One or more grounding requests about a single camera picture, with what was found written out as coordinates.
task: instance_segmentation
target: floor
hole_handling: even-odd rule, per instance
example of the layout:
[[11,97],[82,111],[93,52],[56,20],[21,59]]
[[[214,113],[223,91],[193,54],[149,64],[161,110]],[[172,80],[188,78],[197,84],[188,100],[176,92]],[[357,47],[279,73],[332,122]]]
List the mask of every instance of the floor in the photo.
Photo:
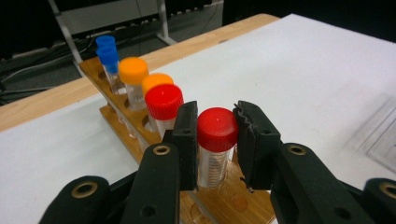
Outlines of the floor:
[[[217,29],[221,26],[223,2],[214,0],[204,9],[179,13],[168,19],[169,35],[176,42]],[[114,35],[120,58],[139,56],[166,47],[156,32],[159,21],[142,25],[120,27]],[[95,57],[94,38],[76,40],[83,60]],[[24,97],[62,85],[77,78],[80,73],[65,43],[57,43],[51,49],[38,49],[15,56],[0,63],[0,72],[12,71],[1,77],[0,105],[18,101]]]

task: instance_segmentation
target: gray carpet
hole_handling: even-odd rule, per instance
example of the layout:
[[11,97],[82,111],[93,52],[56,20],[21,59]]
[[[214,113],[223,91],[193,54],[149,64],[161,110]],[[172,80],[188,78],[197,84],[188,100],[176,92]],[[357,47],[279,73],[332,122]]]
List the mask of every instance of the gray carpet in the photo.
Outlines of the gray carpet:
[[[187,11],[168,19],[169,36],[180,42],[194,36],[217,29],[221,26],[222,1],[213,1],[201,10]],[[166,47],[156,33],[160,30],[159,21],[148,21],[142,25],[121,27],[109,33],[117,40],[120,58],[140,56]],[[95,56],[96,44],[92,38],[76,40],[82,51],[83,60]],[[36,50],[0,63],[2,89],[0,104],[5,105],[21,98],[36,94],[80,78],[73,64],[73,57],[65,43],[58,43],[51,49]]]

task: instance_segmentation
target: plastic container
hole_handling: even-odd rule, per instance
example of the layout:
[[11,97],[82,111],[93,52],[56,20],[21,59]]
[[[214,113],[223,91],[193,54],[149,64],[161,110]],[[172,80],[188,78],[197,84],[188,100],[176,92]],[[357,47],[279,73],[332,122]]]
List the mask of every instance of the plastic container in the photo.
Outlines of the plastic container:
[[238,138],[238,126],[233,112],[213,107],[197,120],[199,145],[198,185],[214,188],[224,180],[227,160]]
[[[164,73],[154,73],[145,77],[142,82],[143,96],[146,96],[146,93],[152,88],[162,84],[174,84],[174,81]],[[158,132],[156,121],[150,114],[148,114],[148,126],[145,126],[145,128],[152,132]]]
[[99,49],[103,47],[116,47],[116,38],[112,35],[98,36],[96,37],[95,42]]
[[145,109],[142,81],[149,76],[147,63],[136,57],[125,58],[121,60],[119,69],[120,79],[125,83],[128,94],[128,108],[133,111]]
[[99,60],[105,70],[110,89],[114,94],[124,94],[125,85],[120,81],[119,76],[119,54],[115,47],[102,47],[96,51]]
[[178,108],[184,104],[181,89],[173,84],[162,84],[149,90],[145,99],[163,139],[166,130],[174,129]]

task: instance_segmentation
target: orange cap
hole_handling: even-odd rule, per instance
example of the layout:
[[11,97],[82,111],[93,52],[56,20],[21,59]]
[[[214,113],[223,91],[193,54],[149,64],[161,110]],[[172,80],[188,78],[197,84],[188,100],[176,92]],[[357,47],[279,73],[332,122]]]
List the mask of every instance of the orange cap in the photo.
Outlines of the orange cap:
[[120,79],[129,85],[139,85],[149,75],[148,64],[140,58],[130,57],[120,61]]
[[153,87],[162,84],[174,84],[174,82],[170,76],[164,73],[154,73],[148,77],[145,77],[145,79],[142,81],[143,96],[145,96],[146,92],[151,90]]

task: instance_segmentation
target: tube cap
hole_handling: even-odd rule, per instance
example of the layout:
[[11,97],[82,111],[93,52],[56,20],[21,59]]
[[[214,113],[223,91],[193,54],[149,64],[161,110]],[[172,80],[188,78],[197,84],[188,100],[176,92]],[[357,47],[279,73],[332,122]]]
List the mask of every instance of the tube cap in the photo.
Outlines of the tube cap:
[[116,47],[116,38],[114,38],[114,36],[112,35],[98,36],[96,37],[95,42],[98,48],[103,48],[106,46],[114,47],[114,48]]
[[173,84],[163,84],[149,90],[145,97],[148,112],[154,119],[168,120],[177,116],[184,104],[181,89]]
[[125,58],[120,61],[119,73],[123,83],[140,85],[143,79],[149,75],[148,64],[140,58]]
[[198,116],[198,144],[211,152],[224,152],[233,147],[238,139],[238,125],[233,112],[213,107]]
[[145,77],[142,82],[143,95],[145,96],[149,90],[162,84],[174,84],[174,81],[164,73],[155,73]]
[[103,65],[116,63],[119,61],[119,54],[113,47],[103,47],[96,51],[99,56],[100,63]]

